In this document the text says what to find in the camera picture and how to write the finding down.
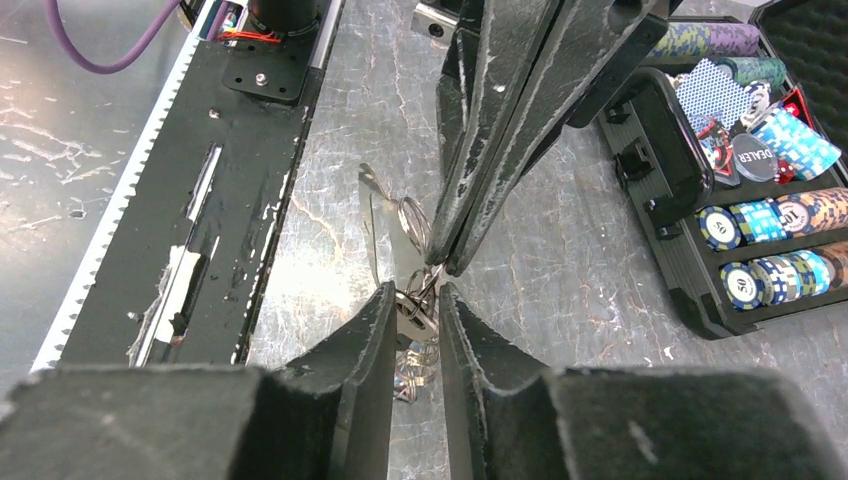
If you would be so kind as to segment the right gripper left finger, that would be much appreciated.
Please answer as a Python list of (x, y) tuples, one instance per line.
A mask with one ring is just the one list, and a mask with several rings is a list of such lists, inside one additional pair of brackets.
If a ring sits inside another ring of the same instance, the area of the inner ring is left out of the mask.
[(395, 286), (268, 379), (277, 479), (383, 479), (396, 343)]

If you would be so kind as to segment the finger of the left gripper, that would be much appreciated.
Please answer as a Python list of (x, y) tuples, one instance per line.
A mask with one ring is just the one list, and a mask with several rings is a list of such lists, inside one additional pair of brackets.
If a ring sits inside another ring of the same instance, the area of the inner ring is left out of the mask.
[(459, 265), (447, 266), (452, 276), (469, 266), (511, 190), (563, 128), (591, 122), (668, 29), (666, 1), (559, 2), (460, 238)]
[(430, 265), (457, 267), (460, 238), (559, 1), (464, 1), (454, 35), (465, 120), (433, 218)]

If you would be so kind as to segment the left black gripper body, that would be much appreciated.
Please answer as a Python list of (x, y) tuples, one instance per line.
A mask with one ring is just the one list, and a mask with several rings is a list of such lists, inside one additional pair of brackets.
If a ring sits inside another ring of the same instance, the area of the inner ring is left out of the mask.
[(412, 29), (447, 48), (436, 86), (440, 172), (450, 177), (466, 134), (474, 89), (482, 1), (420, 1)]

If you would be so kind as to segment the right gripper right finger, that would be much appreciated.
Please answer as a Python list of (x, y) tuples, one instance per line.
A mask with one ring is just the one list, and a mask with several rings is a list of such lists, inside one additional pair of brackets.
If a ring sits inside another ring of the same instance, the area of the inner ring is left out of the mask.
[(553, 478), (546, 365), (486, 324), (452, 283), (440, 289), (439, 323), (451, 478)]

